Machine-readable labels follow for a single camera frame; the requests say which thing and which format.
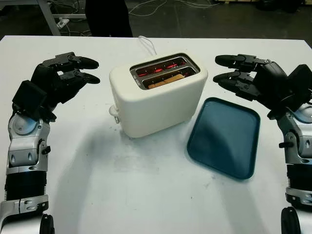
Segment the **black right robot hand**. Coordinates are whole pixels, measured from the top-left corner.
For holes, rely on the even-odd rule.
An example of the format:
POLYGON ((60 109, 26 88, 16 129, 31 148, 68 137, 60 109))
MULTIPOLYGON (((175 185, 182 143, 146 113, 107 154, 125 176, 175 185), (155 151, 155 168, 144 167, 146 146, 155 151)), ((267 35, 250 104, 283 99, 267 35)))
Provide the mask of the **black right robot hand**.
POLYGON ((286 108, 281 102, 292 95, 292 91, 286 84, 287 74, 276 62, 244 54, 219 55, 215 62, 234 71, 216 75, 213 82, 238 97, 258 101, 270 110, 271 120, 285 114, 286 108))

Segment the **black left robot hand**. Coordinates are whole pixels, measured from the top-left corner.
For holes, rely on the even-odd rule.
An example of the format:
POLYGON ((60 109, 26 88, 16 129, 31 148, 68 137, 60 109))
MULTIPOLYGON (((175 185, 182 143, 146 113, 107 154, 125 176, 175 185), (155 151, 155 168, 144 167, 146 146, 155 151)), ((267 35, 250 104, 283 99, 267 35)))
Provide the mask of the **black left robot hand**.
POLYGON ((74 52, 56 55, 39 64, 32 75, 31 82, 46 93, 40 107, 41 118, 54 122, 53 110, 59 103, 66 103, 86 84, 99 84, 100 79, 82 69, 97 69, 99 63, 93 59, 76 56, 74 52))

